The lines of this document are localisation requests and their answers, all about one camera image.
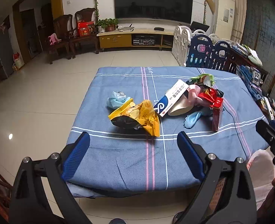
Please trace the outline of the dark wooden chair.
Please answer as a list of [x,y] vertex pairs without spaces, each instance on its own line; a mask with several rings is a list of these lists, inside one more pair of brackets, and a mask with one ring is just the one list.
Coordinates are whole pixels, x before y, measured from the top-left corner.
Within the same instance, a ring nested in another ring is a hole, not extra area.
[[61,15],[56,19],[54,19],[53,21],[54,33],[56,33],[57,37],[61,39],[61,42],[52,46],[49,44],[49,41],[47,42],[46,51],[47,51],[47,56],[50,64],[53,64],[51,52],[57,53],[58,49],[61,49],[61,48],[66,49],[67,59],[68,60],[71,59],[70,39],[71,39],[71,33],[73,31],[72,20],[73,20],[72,14]]
[[85,8],[75,13],[76,28],[74,31],[76,35],[69,40],[72,58],[75,58],[76,45],[86,41],[93,43],[95,45],[95,53],[99,54],[100,48],[96,36],[96,25],[92,19],[95,12],[96,8]]

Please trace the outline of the pink cloth on chair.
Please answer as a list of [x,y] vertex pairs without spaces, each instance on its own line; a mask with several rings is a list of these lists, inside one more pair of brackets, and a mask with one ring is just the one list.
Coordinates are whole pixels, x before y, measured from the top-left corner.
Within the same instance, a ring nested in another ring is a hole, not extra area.
[[60,43],[61,42],[61,39],[59,39],[56,35],[56,33],[53,33],[52,35],[50,35],[48,37],[48,41],[49,41],[49,44],[52,46],[52,45],[55,45],[57,43]]

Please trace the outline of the navy baby fence panel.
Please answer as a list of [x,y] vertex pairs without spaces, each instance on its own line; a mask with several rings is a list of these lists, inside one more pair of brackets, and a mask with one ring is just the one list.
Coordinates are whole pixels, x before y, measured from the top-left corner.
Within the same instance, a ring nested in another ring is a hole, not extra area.
[[212,40],[204,34],[193,36],[186,59],[186,67],[228,71],[230,45],[226,41]]

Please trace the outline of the blue striped tablecloth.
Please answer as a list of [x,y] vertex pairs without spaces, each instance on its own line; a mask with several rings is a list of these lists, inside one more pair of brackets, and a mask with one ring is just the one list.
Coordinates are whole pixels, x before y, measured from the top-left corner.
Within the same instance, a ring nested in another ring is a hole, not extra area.
[[[185,126],[187,114],[171,107],[190,91],[186,82],[203,74],[224,93],[217,130],[212,116]],[[180,132],[208,153],[248,160],[267,148],[255,126],[265,116],[240,77],[191,67],[102,67],[92,80],[71,128],[68,144],[82,133],[90,145],[78,168],[64,179],[75,197],[121,197],[168,191],[198,183],[177,146]]]

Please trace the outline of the beige curtain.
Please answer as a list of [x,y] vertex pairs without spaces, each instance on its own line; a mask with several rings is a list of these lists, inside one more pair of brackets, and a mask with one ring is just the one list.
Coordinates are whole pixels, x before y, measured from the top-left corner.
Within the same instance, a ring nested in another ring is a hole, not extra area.
[[235,0],[235,12],[231,40],[240,43],[243,36],[247,0]]

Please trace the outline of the white blue medicine box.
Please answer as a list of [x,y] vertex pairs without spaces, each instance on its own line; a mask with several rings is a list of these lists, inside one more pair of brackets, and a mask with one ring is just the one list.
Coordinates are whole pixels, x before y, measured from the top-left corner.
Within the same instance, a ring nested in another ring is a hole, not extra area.
[[178,79],[177,82],[165,93],[165,95],[155,104],[154,110],[163,117],[170,108],[187,91],[189,85]]

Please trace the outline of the dark wooden chair left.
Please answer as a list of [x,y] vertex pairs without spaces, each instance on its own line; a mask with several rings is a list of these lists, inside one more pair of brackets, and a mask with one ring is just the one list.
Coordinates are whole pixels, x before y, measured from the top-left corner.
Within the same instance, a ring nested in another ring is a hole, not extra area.
[[73,20],[72,14],[61,15],[56,19],[54,19],[53,21],[54,33],[56,33],[57,37],[61,39],[61,42],[52,46],[49,44],[49,41],[47,42],[46,51],[47,51],[47,56],[50,64],[53,64],[51,52],[57,53],[58,49],[61,49],[61,48],[66,49],[67,59],[68,60],[71,59],[70,39],[71,39],[71,33],[73,31],[72,20]]

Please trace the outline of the wooden TV cabinet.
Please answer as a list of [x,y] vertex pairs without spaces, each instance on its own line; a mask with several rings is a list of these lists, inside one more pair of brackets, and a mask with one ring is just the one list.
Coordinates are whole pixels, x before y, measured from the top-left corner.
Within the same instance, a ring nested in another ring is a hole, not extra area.
[[97,34],[100,48],[158,48],[172,49],[174,30],[134,28],[132,31],[114,30]]

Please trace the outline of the black set-top box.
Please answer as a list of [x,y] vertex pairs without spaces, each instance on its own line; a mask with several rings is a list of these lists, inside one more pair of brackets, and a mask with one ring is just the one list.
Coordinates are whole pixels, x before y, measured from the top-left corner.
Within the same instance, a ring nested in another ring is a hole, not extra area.
[[164,28],[163,27],[154,27],[154,30],[155,31],[164,31]]

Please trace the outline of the green snack wrapper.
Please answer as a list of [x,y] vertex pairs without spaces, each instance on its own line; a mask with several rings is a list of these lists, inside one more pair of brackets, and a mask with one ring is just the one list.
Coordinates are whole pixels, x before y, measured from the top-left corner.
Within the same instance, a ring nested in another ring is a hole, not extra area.
[[198,86],[212,87],[215,84],[214,76],[212,74],[203,73],[198,76],[192,77],[186,81],[186,84],[196,84]]

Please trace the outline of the yellow chip bag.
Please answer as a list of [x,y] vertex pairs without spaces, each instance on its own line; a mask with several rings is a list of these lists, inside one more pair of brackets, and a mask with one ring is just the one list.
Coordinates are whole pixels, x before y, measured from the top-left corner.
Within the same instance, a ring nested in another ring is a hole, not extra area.
[[149,135],[160,137],[160,119],[150,100],[136,104],[130,98],[109,116],[111,123],[122,129],[143,128]]

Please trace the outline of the light blue crumpled mask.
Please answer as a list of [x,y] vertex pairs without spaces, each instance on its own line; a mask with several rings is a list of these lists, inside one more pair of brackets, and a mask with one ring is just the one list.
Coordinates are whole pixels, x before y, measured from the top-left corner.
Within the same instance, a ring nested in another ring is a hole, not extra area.
[[107,106],[111,109],[118,109],[124,103],[126,103],[130,97],[128,97],[122,91],[113,91],[111,96],[107,98]]

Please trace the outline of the potted green plant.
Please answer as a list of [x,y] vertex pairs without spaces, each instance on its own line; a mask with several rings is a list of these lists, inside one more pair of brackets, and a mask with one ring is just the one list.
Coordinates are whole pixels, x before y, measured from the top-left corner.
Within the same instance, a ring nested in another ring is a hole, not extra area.
[[118,19],[116,18],[106,18],[99,19],[97,22],[97,27],[101,27],[105,32],[111,32],[117,29]]

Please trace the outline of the white baby fence panel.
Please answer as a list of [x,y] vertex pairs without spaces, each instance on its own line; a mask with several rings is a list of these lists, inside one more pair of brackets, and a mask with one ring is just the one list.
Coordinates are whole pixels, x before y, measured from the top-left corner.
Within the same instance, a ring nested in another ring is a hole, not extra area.
[[187,26],[176,26],[172,45],[172,55],[179,66],[186,67],[186,61],[191,44],[192,32]]

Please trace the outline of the pink ribbon wrapper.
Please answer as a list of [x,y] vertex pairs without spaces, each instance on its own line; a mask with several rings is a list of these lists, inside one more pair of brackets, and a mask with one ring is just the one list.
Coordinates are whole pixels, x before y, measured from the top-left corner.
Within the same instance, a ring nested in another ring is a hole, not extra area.
[[201,88],[198,85],[196,85],[196,84],[189,85],[187,91],[188,91],[188,102],[191,105],[193,105],[193,106],[200,105],[203,107],[210,106],[209,101],[204,100],[198,96],[201,92]]

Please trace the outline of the pink trash bag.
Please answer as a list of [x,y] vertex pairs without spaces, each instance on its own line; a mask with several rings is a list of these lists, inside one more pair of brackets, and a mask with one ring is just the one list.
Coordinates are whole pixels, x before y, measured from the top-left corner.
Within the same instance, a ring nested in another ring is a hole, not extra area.
[[251,155],[246,165],[254,188],[257,210],[262,206],[273,187],[275,165],[272,159],[268,151],[259,149]]

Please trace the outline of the white standing air conditioner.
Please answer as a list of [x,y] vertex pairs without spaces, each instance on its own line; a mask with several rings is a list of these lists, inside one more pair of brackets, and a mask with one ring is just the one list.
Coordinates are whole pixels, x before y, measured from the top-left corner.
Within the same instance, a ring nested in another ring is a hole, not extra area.
[[213,32],[220,39],[231,39],[235,0],[216,0]]

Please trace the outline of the dark wooden chair right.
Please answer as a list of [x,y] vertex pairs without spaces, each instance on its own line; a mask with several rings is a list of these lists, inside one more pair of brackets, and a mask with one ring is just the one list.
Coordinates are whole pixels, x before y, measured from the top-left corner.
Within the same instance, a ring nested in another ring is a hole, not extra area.
[[92,19],[95,12],[96,8],[85,8],[75,13],[76,28],[74,31],[76,35],[69,40],[72,58],[75,58],[76,45],[86,41],[93,43],[95,45],[95,53],[99,54],[100,48],[96,36],[96,25]]

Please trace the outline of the large black television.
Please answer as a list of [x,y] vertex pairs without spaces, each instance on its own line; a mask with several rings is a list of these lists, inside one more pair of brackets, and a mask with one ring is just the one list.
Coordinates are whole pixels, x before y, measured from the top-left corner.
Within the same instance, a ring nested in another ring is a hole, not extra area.
[[116,18],[150,18],[190,23],[193,0],[114,0]]

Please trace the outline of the red foil wrapper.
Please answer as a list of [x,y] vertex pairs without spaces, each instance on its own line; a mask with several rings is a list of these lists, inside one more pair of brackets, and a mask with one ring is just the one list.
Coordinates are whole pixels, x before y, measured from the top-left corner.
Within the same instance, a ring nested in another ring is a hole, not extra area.
[[198,97],[203,100],[202,105],[216,109],[223,106],[223,96],[222,91],[214,88],[207,88],[198,94]]

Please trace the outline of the cluttered side table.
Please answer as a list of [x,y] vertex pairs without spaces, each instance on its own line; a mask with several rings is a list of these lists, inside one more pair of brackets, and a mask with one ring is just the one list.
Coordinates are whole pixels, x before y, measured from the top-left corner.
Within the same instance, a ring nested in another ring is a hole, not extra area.
[[228,71],[237,74],[269,121],[275,120],[275,101],[262,89],[268,72],[256,64],[257,58],[244,46],[230,41]]

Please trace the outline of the red gift box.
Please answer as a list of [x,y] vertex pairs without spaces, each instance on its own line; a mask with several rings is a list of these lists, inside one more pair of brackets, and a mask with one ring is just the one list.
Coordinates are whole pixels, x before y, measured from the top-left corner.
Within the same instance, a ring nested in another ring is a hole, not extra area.
[[77,23],[77,31],[80,37],[92,35],[95,33],[95,23],[80,21]]

